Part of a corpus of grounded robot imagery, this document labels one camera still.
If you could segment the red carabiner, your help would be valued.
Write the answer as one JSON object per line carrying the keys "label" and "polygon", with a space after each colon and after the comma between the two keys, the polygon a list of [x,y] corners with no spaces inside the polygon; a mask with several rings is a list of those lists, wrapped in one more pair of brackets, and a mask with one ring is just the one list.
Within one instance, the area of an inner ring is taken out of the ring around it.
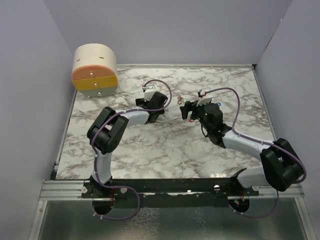
{"label": "red carabiner", "polygon": [[182,97],[179,96],[179,97],[177,98],[177,104],[180,105],[181,103],[182,103]]}

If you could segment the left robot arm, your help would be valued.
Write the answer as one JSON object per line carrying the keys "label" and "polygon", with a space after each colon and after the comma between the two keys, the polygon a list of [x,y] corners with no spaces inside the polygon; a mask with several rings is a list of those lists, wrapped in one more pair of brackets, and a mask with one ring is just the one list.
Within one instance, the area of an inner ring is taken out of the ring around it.
{"label": "left robot arm", "polygon": [[165,113],[168,97],[156,91],[149,100],[137,98],[136,107],[115,111],[111,107],[102,109],[89,130],[87,138],[94,151],[92,178],[96,181],[93,191],[97,196],[106,197],[111,190],[108,183],[112,178],[111,158],[118,147],[125,130],[136,125],[154,123]]}

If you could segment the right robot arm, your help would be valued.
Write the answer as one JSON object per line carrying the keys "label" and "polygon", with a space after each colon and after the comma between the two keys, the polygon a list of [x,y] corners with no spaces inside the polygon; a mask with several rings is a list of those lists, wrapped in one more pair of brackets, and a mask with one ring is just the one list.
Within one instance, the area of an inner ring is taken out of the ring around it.
{"label": "right robot arm", "polygon": [[242,152],[261,162],[260,168],[244,169],[234,175],[236,179],[229,184],[234,195],[240,196],[253,186],[271,186],[284,192],[304,175],[299,158],[287,140],[257,140],[235,133],[223,122],[223,112],[217,103],[187,101],[179,109],[183,120],[199,121],[203,135],[214,145]]}

